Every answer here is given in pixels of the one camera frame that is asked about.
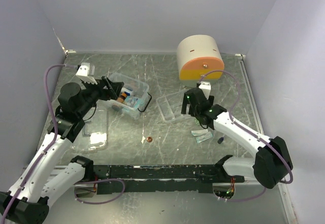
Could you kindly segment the clear teal packet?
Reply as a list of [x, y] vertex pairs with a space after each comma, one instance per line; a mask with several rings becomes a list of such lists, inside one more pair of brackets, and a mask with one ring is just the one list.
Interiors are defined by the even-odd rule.
[[196, 138], [196, 142], [199, 144], [199, 143], [202, 143], [202, 142], [204, 142], [206, 140], [211, 139], [212, 137], [213, 137], [213, 134], [211, 132], [207, 132], [204, 135], [198, 136]]

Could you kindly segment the clear plastic storage box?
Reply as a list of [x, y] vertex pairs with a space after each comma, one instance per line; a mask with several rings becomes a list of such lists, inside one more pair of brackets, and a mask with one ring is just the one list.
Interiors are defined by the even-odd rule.
[[138, 119], [140, 114], [145, 112], [152, 96], [149, 94], [149, 85], [138, 79], [131, 78], [121, 73], [112, 73], [109, 77], [112, 82], [123, 82], [120, 94], [126, 94], [126, 98], [122, 102], [122, 98], [118, 100], [109, 100], [103, 102], [103, 106], [107, 109], [112, 109], [119, 113], [130, 116], [133, 119]]

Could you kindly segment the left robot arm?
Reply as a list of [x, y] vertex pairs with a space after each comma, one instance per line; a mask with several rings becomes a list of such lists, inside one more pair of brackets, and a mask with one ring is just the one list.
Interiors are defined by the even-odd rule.
[[60, 89], [59, 105], [52, 111], [41, 147], [19, 179], [7, 192], [1, 192], [1, 223], [43, 223], [50, 206], [73, 184], [95, 179], [93, 161], [76, 156], [60, 174], [48, 180], [57, 161], [84, 128], [84, 116], [99, 100], [118, 99], [124, 82], [102, 77], [82, 85], [84, 88], [70, 82]]

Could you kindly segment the white blue ointment tube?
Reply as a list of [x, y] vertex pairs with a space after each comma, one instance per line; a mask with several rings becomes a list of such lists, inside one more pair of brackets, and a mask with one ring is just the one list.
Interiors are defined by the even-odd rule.
[[130, 87], [123, 87], [121, 89], [121, 93], [125, 93], [128, 97], [130, 97], [130, 96], [134, 96], [135, 91]]

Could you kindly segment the amber bottle orange label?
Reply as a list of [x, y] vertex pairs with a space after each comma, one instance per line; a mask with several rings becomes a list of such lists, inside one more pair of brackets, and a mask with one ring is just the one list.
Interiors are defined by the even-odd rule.
[[127, 94], [125, 92], [122, 93], [116, 100], [116, 104], [112, 105], [112, 109], [115, 111], [120, 111], [122, 108], [121, 105], [123, 104], [126, 98], [127, 98]]

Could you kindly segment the teal bandage packet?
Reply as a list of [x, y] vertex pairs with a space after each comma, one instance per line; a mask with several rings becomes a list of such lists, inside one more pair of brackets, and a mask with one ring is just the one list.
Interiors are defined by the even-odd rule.
[[125, 110], [127, 113], [139, 112], [140, 101], [137, 98], [125, 101], [125, 104], [127, 105]]

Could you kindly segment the clear compartment tray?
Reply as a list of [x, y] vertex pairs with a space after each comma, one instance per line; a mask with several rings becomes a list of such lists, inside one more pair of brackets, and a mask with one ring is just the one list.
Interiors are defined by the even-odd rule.
[[156, 103], [162, 119], [166, 123], [175, 123], [186, 119], [191, 119], [189, 114], [182, 114], [183, 97], [186, 89], [178, 92], [163, 95], [156, 99]]

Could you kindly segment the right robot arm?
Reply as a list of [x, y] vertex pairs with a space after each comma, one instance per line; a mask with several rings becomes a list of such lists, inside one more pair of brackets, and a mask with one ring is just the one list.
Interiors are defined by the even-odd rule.
[[271, 138], [258, 133], [212, 102], [212, 97], [207, 98], [200, 88], [192, 88], [184, 93], [181, 112], [195, 117], [201, 126], [230, 137], [251, 155], [251, 158], [225, 156], [217, 163], [216, 178], [221, 182], [232, 176], [255, 178], [268, 189], [278, 183], [292, 183], [293, 164], [286, 142], [279, 136]]

